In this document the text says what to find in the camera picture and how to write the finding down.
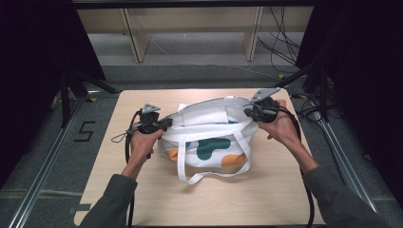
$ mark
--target white bag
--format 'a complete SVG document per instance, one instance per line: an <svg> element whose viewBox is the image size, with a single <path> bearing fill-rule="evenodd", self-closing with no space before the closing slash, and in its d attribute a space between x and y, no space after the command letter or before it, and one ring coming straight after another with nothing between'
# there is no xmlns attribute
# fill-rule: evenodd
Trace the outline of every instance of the white bag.
<svg viewBox="0 0 403 228"><path fill-rule="evenodd" d="M249 105L244 98L226 97L192 104L167 118L171 127L158 140L159 154L177 162L181 181L196 183L207 174L232 177L249 170L252 160L250 143L258 124L243 113ZM203 168L243 167L235 173L199 172L190 180L185 165Z"/></svg>

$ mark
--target table surface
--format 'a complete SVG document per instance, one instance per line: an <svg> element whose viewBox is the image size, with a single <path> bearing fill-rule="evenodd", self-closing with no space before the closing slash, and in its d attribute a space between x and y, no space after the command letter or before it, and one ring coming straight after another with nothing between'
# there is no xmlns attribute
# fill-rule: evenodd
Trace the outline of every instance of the table surface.
<svg viewBox="0 0 403 228"><path fill-rule="evenodd" d="M113 174L125 167L125 143L111 139L124 133L135 111L145 103L159 106L160 116L177 111L179 104L193 104L209 99L238 96L250 99L258 90L172 89L128 90L121 93L110 119L104 140L81 199L91 207L104 193ZM272 96L284 99L294 109L286 90ZM206 176L194 185L181 182L176 163L156 153L146 162L137 179L133 224L140 226L209 225L285 225L305 224L309 203L297 162L280 143L266 139L258 130L253 141L252 167L233 178ZM302 132L302 142L309 149ZM315 224L323 224L316 205ZM74 222L86 215L78 211Z"/></svg>

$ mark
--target gray sleeve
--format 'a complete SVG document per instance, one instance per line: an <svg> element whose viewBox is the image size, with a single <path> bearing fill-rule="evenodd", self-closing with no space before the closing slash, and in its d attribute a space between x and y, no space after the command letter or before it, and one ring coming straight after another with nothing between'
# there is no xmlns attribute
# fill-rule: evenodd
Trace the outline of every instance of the gray sleeve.
<svg viewBox="0 0 403 228"><path fill-rule="evenodd" d="M79 227L125 227L126 213L137 182L123 175L113 175L103 196L86 214Z"/></svg>
<svg viewBox="0 0 403 228"><path fill-rule="evenodd" d="M330 168L320 166L306 173L303 180L317 199L320 214L329 228L390 227Z"/></svg>

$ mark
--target person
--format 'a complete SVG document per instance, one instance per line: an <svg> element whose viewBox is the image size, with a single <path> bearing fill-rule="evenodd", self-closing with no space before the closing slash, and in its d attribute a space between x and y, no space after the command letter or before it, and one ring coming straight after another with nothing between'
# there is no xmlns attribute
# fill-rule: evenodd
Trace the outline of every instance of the person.
<svg viewBox="0 0 403 228"><path fill-rule="evenodd" d="M283 107L285 101L278 100ZM272 123L258 122L259 128L269 133L267 139L284 144L297 160L303 181L317 199L320 214L327 227L390 227L367 203L345 186L329 167L319 165L297 136L297 131L286 113L279 112ZM104 195L86 214L80 227L125 227L128 205L137 187L136 179L153 153L154 143L162 130L144 135L133 132L131 156L121 175L113 175Z"/></svg>

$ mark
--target white fabric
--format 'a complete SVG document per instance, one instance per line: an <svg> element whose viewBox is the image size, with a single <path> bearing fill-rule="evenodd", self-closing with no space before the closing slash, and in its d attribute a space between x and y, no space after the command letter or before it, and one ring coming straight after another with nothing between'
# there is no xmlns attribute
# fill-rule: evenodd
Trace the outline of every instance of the white fabric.
<svg viewBox="0 0 403 228"><path fill-rule="evenodd" d="M173 124L158 141L159 153L162 157L168 158L165 151L178 148L178 176L181 181L194 184L207 174L232 177L249 170L252 160L250 142L258 130L258 125L243 113L245 105L249 105L246 99L227 97L192 104L170 116ZM229 147L215 149L208 160L198 158L196 153L198 142L216 138L229 141ZM238 172L232 174L201 172L187 179L186 164L194 167L221 167L222 158L228 154L245 155L246 162Z"/></svg>

